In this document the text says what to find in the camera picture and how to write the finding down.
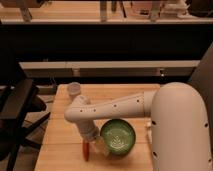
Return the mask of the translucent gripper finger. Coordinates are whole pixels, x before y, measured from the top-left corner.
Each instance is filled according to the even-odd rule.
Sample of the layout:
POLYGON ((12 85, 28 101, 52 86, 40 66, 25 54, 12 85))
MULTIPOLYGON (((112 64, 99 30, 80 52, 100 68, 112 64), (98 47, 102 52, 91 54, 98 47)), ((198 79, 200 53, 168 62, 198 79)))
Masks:
POLYGON ((104 156, 109 155, 109 150, 108 150, 107 145, 105 144, 102 137, 96 138, 95 141, 94 141, 94 144, 95 144, 96 149, 100 153, 102 153, 104 156))

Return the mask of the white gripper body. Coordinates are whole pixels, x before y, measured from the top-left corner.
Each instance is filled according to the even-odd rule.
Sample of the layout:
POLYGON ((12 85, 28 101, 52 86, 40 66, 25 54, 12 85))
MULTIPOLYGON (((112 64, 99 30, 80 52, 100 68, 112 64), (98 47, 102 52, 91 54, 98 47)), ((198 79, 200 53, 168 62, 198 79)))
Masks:
POLYGON ((84 121, 77 124, 81 137, 86 142, 94 141, 99 136, 99 128, 93 121, 84 121))

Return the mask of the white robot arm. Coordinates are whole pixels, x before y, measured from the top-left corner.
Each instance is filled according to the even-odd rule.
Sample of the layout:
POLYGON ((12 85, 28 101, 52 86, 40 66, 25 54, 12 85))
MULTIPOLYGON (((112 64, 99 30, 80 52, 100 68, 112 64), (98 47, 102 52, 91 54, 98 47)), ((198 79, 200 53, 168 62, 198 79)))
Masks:
POLYGON ((71 97, 64 117, 84 140, 95 139, 98 119, 149 117, 153 171, 213 171, 207 109, 192 86, 172 82, 98 104, 76 91, 71 97))

